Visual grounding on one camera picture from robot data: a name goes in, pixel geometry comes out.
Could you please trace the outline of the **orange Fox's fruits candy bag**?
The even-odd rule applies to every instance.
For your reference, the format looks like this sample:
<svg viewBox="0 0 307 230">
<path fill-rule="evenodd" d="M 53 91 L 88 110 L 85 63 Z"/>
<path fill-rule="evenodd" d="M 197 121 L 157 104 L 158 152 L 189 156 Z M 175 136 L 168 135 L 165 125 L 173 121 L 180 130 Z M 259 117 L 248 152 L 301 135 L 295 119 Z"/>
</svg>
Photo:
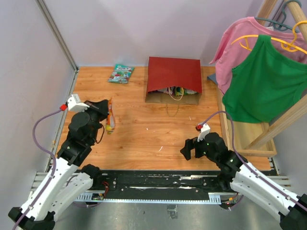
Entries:
<svg viewBox="0 0 307 230">
<path fill-rule="evenodd" d="M 112 108 L 113 108 L 112 99 L 110 99 L 108 101 L 108 115 L 106 120 L 106 131 L 109 135 L 114 132 L 116 127 L 116 122 Z"/>
</svg>

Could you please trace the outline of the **teal Fox's mint candy bag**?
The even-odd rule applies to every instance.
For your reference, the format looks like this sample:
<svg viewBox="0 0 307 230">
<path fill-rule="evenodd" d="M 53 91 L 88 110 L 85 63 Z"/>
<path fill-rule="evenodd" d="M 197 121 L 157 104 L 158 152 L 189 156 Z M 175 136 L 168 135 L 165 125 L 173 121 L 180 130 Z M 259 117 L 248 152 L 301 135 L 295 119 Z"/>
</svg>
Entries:
<svg viewBox="0 0 307 230">
<path fill-rule="evenodd" d="M 127 84 L 134 71 L 134 67 L 125 66 L 122 64 L 116 64 L 113 72 L 111 73 L 108 82 Z"/>
</svg>

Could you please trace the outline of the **red paper bag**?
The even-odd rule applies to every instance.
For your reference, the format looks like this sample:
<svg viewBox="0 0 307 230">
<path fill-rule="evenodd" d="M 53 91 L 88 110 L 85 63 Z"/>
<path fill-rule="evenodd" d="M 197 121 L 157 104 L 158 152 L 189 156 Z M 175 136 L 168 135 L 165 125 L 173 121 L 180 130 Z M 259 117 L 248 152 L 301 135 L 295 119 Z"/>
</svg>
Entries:
<svg viewBox="0 0 307 230">
<path fill-rule="evenodd" d="M 157 92 L 167 87 L 182 87 L 196 91 L 196 94 L 172 96 Z M 173 58 L 173 57 L 149 57 L 148 80 L 146 88 L 146 103 L 158 103 L 166 105 L 169 117 L 174 117 L 177 112 L 170 114 L 170 104 L 179 106 L 183 104 L 198 105 L 202 95 L 201 63 L 199 59 Z"/>
</svg>

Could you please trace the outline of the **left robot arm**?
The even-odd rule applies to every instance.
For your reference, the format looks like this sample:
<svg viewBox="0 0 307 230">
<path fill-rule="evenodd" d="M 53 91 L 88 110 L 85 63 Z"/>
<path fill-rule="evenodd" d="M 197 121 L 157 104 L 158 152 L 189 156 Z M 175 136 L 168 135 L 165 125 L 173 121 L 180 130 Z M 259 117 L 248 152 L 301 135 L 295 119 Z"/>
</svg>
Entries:
<svg viewBox="0 0 307 230">
<path fill-rule="evenodd" d="M 76 177 L 72 174 L 87 158 L 92 146 L 99 143 L 98 131 L 105 128 L 102 121 L 109 122 L 113 116 L 112 101 L 87 100 L 82 103 L 73 94 L 51 115 L 65 110 L 75 112 L 69 124 L 67 138 L 57 155 L 37 144 L 51 156 L 53 165 L 31 197 L 21 207 L 13 207 L 9 211 L 8 216 L 14 221 L 14 229 L 51 230 L 58 217 L 81 193 L 88 189 L 100 189 L 102 186 L 106 191 L 109 190 L 98 167 L 88 164 Z"/>
</svg>

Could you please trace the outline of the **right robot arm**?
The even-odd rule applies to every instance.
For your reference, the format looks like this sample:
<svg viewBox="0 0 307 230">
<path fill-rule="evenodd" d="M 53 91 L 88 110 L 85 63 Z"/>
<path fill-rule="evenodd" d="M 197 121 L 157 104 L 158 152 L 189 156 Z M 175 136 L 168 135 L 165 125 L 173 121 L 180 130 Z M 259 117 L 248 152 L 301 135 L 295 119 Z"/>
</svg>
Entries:
<svg viewBox="0 0 307 230">
<path fill-rule="evenodd" d="M 186 139 L 181 154 L 191 159 L 206 157 L 221 170 L 218 188 L 234 191 L 247 197 L 279 221 L 283 230 L 307 228 L 307 195 L 301 196 L 280 186 L 256 169 L 247 159 L 229 150 L 217 133 L 209 133 L 203 139 Z"/>
</svg>

